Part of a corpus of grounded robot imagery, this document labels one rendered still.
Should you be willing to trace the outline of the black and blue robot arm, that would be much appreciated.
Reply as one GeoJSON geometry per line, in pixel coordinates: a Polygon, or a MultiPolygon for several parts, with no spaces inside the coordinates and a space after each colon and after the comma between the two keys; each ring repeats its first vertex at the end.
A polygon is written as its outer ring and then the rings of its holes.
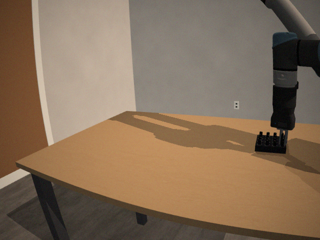
{"type": "Polygon", "coordinates": [[[320,77],[320,39],[290,0],[261,0],[288,32],[272,36],[273,70],[296,72],[312,67],[320,77]]]}

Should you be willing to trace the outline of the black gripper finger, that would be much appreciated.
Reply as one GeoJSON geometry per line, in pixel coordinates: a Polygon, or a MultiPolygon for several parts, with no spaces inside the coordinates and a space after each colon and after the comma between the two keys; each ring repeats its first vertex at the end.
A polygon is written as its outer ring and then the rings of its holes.
{"type": "Polygon", "coordinates": [[[278,144],[281,145],[281,143],[282,143],[282,141],[283,141],[283,135],[284,135],[283,129],[277,128],[277,130],[280,130],[280,132],[279,132],[279,142],[278,142],[278,144]]]}
{"type": "Polygon", "coordinates": [[[289,130],[283,129],[283,131],[285,131],[285,135],[284,135],[284,139],[283,139],[283,146],[285,146],[288,141],[288,131],[289,130]]]}

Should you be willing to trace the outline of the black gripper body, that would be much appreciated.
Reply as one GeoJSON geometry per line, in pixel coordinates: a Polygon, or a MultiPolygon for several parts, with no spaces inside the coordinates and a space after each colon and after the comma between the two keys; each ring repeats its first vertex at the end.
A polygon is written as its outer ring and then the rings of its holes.
{"type": "Polygon", "coordinates": [[[273,95],[270,126],[273,128],[293,130],[295,127],[295,107],[297,99],[297,71],[273,70],[273,95]]]}

